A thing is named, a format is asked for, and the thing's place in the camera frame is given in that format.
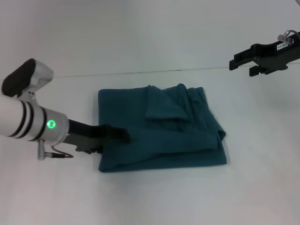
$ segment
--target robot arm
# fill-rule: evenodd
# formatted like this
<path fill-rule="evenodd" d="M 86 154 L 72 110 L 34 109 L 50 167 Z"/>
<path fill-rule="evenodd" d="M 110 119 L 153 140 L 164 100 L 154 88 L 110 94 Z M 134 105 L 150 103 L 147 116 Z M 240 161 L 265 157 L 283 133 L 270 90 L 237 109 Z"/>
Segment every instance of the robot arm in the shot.
<path fill-rule="evenodd" d="M 101 152 L 108 138 L 130 141 L 125 129 L 89 126 L 69 120 L 66 115 L 40 107 L 35 92 L 53 79 L 53 71 L 45 64 L 30 59 L 10 74 L 2 84 L 0 95 L 0 135 L 38 142 L 38 159 L 57 156 L 45 154 L 44 144 L 76 145 L 76 151 Z"/>

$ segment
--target folded towel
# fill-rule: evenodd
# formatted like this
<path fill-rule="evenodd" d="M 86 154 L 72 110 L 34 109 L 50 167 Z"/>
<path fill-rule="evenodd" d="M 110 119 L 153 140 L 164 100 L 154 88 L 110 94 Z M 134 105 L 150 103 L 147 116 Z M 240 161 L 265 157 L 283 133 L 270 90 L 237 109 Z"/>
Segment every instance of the folded towel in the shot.
<path fill-rule="evenodd" d="M 105 143 L 102 172 L 227 163 L 225 132 L 210 112 L 203 88 L 100 90 L 98 104 L 99 125 L 126 128 L 131 138 L 128 144 Z"/>

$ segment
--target green led light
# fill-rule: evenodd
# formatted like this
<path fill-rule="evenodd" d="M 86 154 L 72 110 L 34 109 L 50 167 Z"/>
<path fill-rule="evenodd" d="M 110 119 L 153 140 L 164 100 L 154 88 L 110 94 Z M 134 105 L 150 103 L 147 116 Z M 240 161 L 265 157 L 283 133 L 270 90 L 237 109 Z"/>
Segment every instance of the green led light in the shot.
<path fill-rule="evenodd" d="M 55 123 L 54 120 L 49 120 L 49 121 L 47 122 L 47 126 L 48 126 L 50 129 L 53 129 L 53 128 L 55 128 L 56 123 Z"/>

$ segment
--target white cylinder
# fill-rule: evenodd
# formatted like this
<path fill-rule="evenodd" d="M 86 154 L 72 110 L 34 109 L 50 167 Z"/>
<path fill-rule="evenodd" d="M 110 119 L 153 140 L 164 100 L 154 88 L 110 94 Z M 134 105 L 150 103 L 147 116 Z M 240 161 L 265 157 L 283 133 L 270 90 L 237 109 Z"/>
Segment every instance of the white cylinder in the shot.
<path fill-rule="evenodd" d="M 20 100 L 0 95 L 0 135 L 10 136 L 20 126 L 23 106 Z"/>

